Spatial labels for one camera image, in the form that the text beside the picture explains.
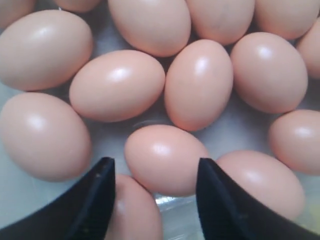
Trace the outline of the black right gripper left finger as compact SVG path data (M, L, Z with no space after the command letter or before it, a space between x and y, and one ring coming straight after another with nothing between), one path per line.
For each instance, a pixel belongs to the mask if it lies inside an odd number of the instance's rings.
M103 240L116 196L115 160L101 158L76 184L0 230L2 240Z

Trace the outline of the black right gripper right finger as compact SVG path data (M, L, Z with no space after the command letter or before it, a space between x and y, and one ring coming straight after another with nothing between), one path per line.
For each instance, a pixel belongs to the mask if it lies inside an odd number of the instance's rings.
M196 204L206 240L320 238L249 195L210 158L198 163Z

